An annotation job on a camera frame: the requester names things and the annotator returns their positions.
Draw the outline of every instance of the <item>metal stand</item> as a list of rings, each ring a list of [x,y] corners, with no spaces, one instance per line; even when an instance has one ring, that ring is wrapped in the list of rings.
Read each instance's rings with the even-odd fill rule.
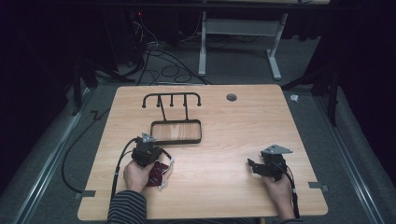
[[[72,116],[75,116],[78,113],[82,105],[81,79],[84,80],[85,85],[88,88],[96,88],[98,86],[98,81],[93,71],[89,69],[82,71],[83,69],[84,69],[84,65],[83,63],[80,62],[76,62],[76,64],[73,66],[73,88],[74,88],[75,108],[73,110]]]
[[[271,66],[274,79],[280,80],[281,75],[277,66],[275,54],[286,24],[287,17],[288,14],[284,13],[282,14],[280,21],[208,19],[206,12],[204,11],[202,15],[201,50],[199,56],[198,74],[200,76],[205,76],[206,74],[206,34],[265,35],[273,36],[275,38],[273,47],[266,50],[266,55]]]

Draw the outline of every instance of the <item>gray floor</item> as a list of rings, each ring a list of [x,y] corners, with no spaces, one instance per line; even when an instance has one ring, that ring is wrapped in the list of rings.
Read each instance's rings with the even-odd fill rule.
[[[318,40],[300,42],[297,38],[282,40],[276,53],[282,80],[275,81],[264,56],[264,50],[270,48],[272,41],[267,38],[255,41],[249,41],[253,40],[252,37],[233,38],[238,41],[232,40],[223,48],[218,47],[225,43],[224,40],[209,40],[211,48],[207,50],[205,79],[212,84],[287,84],[303,75],[318,43]],[[198,71],[199,46],[195,42],[177,48],[161,43],[159,49],[174,55],[191,71]],[[149,57],[147,69],[153,71],[142,78],[145,85],[156,84],[152,78],[156,76],[154,71],[161,73],[169,64],[164,59]],[[121,65],[120,70],[127,68]],[[166,68],[164,73],[170,75],[174,71],[176,68]],[[156,82],[174,82],[174,78],[160,76]],[[202,82],[194,77],[190,83]],[[27,199],[43,167],[50,164],[52,158],[62,158],[70,147],[65,176],[73,187],[84,189],[106,125],[106,116],[96,121],[81,138],[78,137],[92,124],[91,111],[101,114],[110,108],[117,87],[121,85],[125,84],[100,79],[99,87],[85,94],[86,104],[77,117],[70,116],[73,105],[69,104],[53,121],[1,196],[0,223],[16,220],[19,223],[82,223],[77,217],[80,199],[75,199],[76,193],[64,184],[59,162],[51,164],[54,172],[47,175],[48,185],[39,191],[42,195],[35,195],[35,202]],[[329,189],[323,192],[329,213],[322,217],[304,217],[304,220],[306,223],[393,223],[396,220],[395,188],[361,133],[342,90],[339,91],[337,127],[334,128],[323,113],[327,98],[312,97],[309,89],[310,86],[299,86],[284,91],[318,181]],[[291,94],[299,95],[298,103],[290,100]],[[71,131],[70,136],[66,134],[68,130]],[[57,154],[57,148],[64,150]],[[276,218],[268,217],[267,223],[273,220]]]

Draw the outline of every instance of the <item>hand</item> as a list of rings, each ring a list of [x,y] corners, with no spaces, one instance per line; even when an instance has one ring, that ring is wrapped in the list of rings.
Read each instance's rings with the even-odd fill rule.
[[[271,200],[276,206],[280,220],[295,218],[291,204],[291,183],[288,177],[283,174],[281,179],[276,182],[273,177],[269,176],[262,175],[262,179],[268,188]]]
[[[123,172],[126,188],[141,193],[149,181],[149,172],[153,166],[154,162],[146,167],[137,165],[135,161],[129,162]]]

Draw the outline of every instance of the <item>dark background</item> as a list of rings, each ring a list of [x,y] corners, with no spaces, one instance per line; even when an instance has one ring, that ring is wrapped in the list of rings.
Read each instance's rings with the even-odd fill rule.
[[[315,11],[292,12],[283,37],[298,35],[304,41],[322,36],[306,73],[328,66],[334,58],[339,59],[336,65],[339,84],[373,151],[395,184],[396,177],[392,175],[396,171],[395,3],[391,0],[332,1],[332,5],[354,6],[358,12],[337,13],[335,17]],[[134,48],[126,20],[136,10],[120,12],[118,9],[112,13],[58,7],[48,2],[14,2],[12,5],[2,3],[0,12],[3,139],[0,141],[3,171],[0,190],[3,191],[37,139],[66,105],[65,92],[72,84],[76,61],[89,58],[107,69],[117,69],[117,63],[135,62],[139,52]],[[142,12],[150,29],[171,45],[177,45],[179,30],[192,34],[191,27],[195,28],[199,17],[198,12]]]

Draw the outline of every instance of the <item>black metal frame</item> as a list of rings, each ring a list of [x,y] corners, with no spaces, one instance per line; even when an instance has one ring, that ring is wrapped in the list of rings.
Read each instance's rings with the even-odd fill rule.
[[[185,107],[186,118],[185,119],[177,119],[177,120],[168,120],[165,116],[165,110],[163,109],[163,98],[162,96],[170,96],[171,97],[171,104],[169,106],[174,106],[173,99],[175,95],[182,95],[184,97],[183,106]],[[147,94],[143,98],[142,107],[146,108],[146,101],[150,96],[158,97],[157,100],[157,107],[161,108],[163,113],[163,120],[155,120],[151,123],[150,135],[152,135],[153,128],[155,125],[158,124],[183,124],[183,123],[197,123],[199,124],[199,133],[200,137],[197,139],[186,139],[186,140],[170,140],[170,141],[156,141],[155,145],[181,145],[181,144],[197,144],[201,142],[202,139],[202,128],[201,128],[201,121],[198,119],[189,119],[189,109],[187,104],[187,95],[195,95],[198,99],[198,106],[201,106],[201,96],[196,92],[168,92],[168,93],[150,93]]]

